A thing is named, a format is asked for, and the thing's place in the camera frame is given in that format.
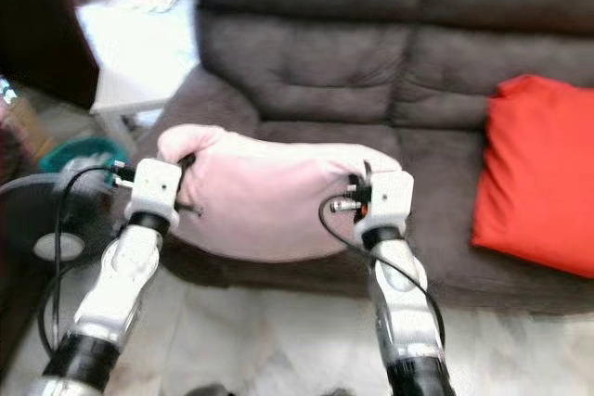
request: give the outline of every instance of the black cable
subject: black cable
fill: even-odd
[[[59,343],[59,299],[60,299],[60,268],[61,268],[61,258],[62,258],[62,247],[61,247],[61,236],[62,236],[62,212],[66,204],[66,199],[70,194],[74,183],[83,176],[85,173],[92,172],[92,171],[106,171],[111,172],[111,167],[107,166],[96,166],[96,167],[88,167],[86,169],[77,172],[70,181],[64,187],[62,191],[59,202],[58,202],[58,212],[56,215],[56,227],[54,228],[54,244],[56,246],[56,252],[54,254],[54,279],[56,280],[55,283],[55,292],[53,294],[53,303],[52,303],[52,315],[53,315],[53,325],[52,325],[52,339],[54,341],[54,348],[58,347]]]
[[[340,234],[337,234],[336,232],[334,232],[334,230],[329,226],[328,222],[326,221],[326,217],[324,216],[324,209],[326,209],[326,206],[328,206],[328,203],[330,203],[334,199],[339,199],[339,198],[344,199],[344,197],[342,195],[332,195],[331,197],[328,197],[328,198],[324,199],[324,201],[322,201],[322,203],[319,205],[319,208],[317,209],[317,216],[319,218],[319,222],[322,224],[322,226],[324,226],[324,229],[326,229],[331,236],[333,236],[337,240],[344,243],[344,245],[349,250],[356,252],[357,255],[364,257],[368,261],[382,262],[383,264],[390,266],[391,268],[394,268],[398,273],[400,273],[407,280],[409,280],[410,283],[412,283],[415,287],[417,287],[420,290],[420,292],[422,292],[425,295],[425,297],[427,298],[427,300],[433,307],[433,311],[435,312],[435,318],[437,319],[437,327],[439,329],[439,338],[442,341],[442,347],[445,348],[446,347],[446,327],[444,325],[444,317],[442,316],[442,312],[439,309],[439,305],[437,304],[437,301],[431,295],[431,293],[429,291],[427,291],[424,287],[422,287],[417,280],[415,280],[408,273],[403,271],[401,268],[399,268],[398,266],[396,266],[389,260],[386,260],[381,255],[377,255],[377,254],[374,254],[368,250],[365,250],[365,248],[355,246],[349,240],[342,237]]]
[[[64,266],[64,268],[62,268],[59,280],[62,280],[64,276],[71,270],[87,266],[92,262],[99,260],[102,255],[103,252],[97,252],[94,255],[86,257],[78,262],[72,262],[70,264],[67,264],[66,266]],[[37,308],[37,331],[39,332],[39,339],[41,340],[41,343],[44,346],[44,350],[49,357],[52,356],[55,350],[50,345],[49,340],[47,338],[47,333],[45,331],[45,309],[47,307],[47,301],[49,300],[50,296],[54,292],[54,289],[56,288],[56,283],[56,278],[52,277],[51,280],[47,283],[47,285],[45,285],[44,293]]]

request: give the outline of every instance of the red pillow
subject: red pillow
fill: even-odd
[[[472,244],[594,278],[594,89],[512,79],[486,132]]]

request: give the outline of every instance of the gray sofa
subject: gray sofa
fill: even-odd
[[[541,313],[594,309],[592,281],[469,246],[487,98],[522,73],[594,86],[592,0],[196,5],[201,67],[167,105],[141,157],[183,122],[264,140],[377,148],[415,177],[408,237],[439,300]],[[348,252],[264,264],[216,257],[170,236],[162,260],[203,285],[366,294],[365,265]]]

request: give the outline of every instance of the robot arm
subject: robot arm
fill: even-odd
[[[142,160],[127,181],[132,196],[122,235],[106,249],[94,287],[74,316],[30,396],[100,396],[133,325],[140,298],[159,265],[162,237],[178,223],[182,168]]]
[[[358,209],[355,237],[373,257],[397,265],[424,289],[427,275],[403,238],[410,214],[413,178],[403,171],[369,175],[334,203]],[[369,293],[376,307],[381,357],[394,396],[453,396],[435,314],[426,295],[391,266],[370,265]]]

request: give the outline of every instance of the pink cushion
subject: pink cushion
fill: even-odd
[[[179,200],[202,209],[182,211],[175,233],[214,254],[258,262],[289,262],[343,249],[317,219],[325,197],[341,193],[350,173],[400,170],[398,162],[369,147],[347,144],[280,144],[185,124],[159,138],[161,156],[177,162],[194,152]],[[330,221],[347,237],[353,214]]]

